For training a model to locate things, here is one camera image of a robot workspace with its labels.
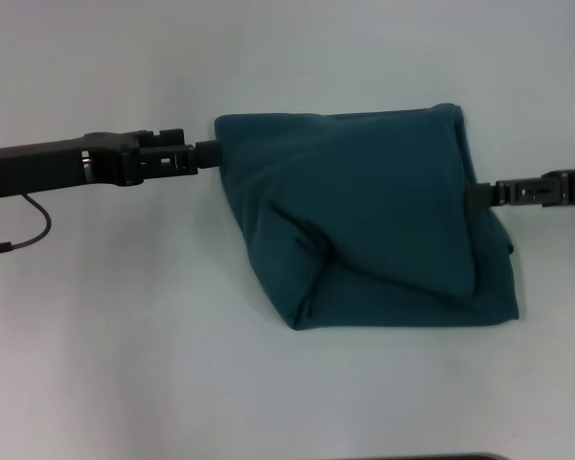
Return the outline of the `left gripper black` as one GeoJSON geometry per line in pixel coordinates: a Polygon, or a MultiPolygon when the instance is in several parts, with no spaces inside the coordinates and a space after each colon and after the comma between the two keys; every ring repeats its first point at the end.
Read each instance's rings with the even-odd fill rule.
{"type": "Polygon", "coordinates": [[[221,166],[221,145],[184,145],[182,128],[80,138],[0,149],[0,197],[95,183],[135,186],[143,178],[197,174],[221,166]]]}

